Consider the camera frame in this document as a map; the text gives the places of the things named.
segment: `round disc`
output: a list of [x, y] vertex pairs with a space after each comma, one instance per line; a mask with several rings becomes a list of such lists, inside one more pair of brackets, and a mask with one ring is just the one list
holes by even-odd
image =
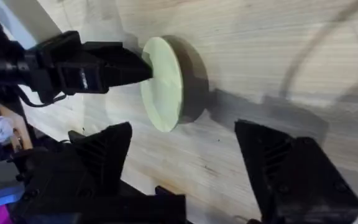
[[151, 38], [142, 58], [153, 70], [153, 78], [140, 84], [144, 106], [153, 125], [169, 132], [178, 124], [183, 103], [183, 80], [177, 56], [161, 37]]

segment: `white object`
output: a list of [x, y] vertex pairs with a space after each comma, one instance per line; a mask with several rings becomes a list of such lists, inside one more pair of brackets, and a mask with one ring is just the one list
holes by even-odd
[[61, 33], [36, 0], [0, 0], [0, 23], [25, 49]]
[[153, 37], [146, 43], [142, 58], [153, 70], [153, 78], [140, 84], [147, 115], [158, 130], [169, 132], [178, 124], [183, 104], [177, 56], [166, 40]]
[[0, 116], [0, 143], [13, 136], [13, 120]]

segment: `black cable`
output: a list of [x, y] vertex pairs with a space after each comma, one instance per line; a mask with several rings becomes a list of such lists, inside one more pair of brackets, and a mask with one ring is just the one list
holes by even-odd
[[49, 106], [52, 103], [56, 103], [56, 102], [66, 98], [66, 95], [62, 95], [62, 96], [58, 96], [58, 97], [54, 98], [53, 101], [50, 102], [50, 103], [44, 103], [44, 104], [41, 104], [41, 105], [36, 105], [36, 104], [33, 104], [33, 102], [30, 101], [30, 99], [27, 97], [27, 95], [24, 93], [24, 91], [19, 86], [13, 86], [13, 90], [23, 100], [23, 102], [25, 104], [27, 104], [28, 106], [34, 107], [34, 108], [41, 108], [41, 107], [44, 107], [44, 106]]

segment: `pink object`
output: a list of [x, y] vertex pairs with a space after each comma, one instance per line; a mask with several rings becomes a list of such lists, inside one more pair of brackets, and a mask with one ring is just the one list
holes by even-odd
[[5, 205], [0, 206], [0, 224], [12, 224], [9, 212]]

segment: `wooden surface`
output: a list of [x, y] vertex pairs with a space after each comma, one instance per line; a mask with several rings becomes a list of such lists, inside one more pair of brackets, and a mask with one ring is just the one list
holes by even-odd
[[24, 106], [31, 125], [61, 140], [71, 129], [91, 134], [130, 121], [122, 178], [146, 193], [157, 184], [186, 193], [196, 223], [259, 218], [233, 133], [238, 118], [315, 137], [358, 194], [358, 0], [39, 1], [83, 41], [140, 51], [167, 36], [187, 101], [171, 133], [151, 125], [139, 85]]

